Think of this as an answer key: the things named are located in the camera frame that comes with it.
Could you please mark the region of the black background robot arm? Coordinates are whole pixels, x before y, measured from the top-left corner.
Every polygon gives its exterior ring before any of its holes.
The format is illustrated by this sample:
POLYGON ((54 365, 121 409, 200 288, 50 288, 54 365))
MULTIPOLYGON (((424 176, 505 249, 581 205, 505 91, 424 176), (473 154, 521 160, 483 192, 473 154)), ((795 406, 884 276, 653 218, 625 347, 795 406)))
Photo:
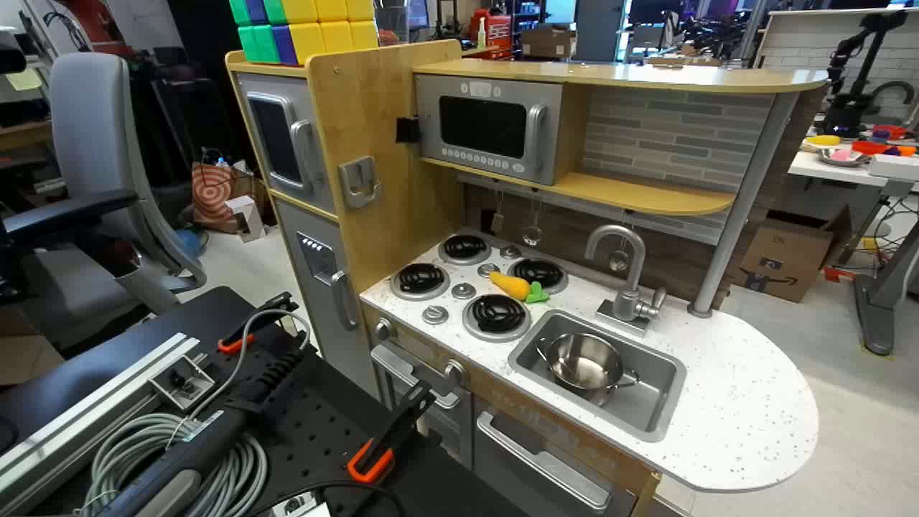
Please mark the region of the black background robot arm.
POLYGON ((825 118, 816 124, 818 136, 841 136, 855 137, 862 131, 862 118, 877 114, 872 100, 884 90, 903 90, 904 100, 914 100, 917 90, 908 80, 888 80, 877 90, 868 90, 870 70, 884 38, 908 21, 908 12, 877 12, 864 15, 862 27, 852 38, 841 39, 831 58, 826 78, 831 78, 831 100, 825 118), (848 64, 864 52, 862 70, 852 80, 844 78, 848 64))

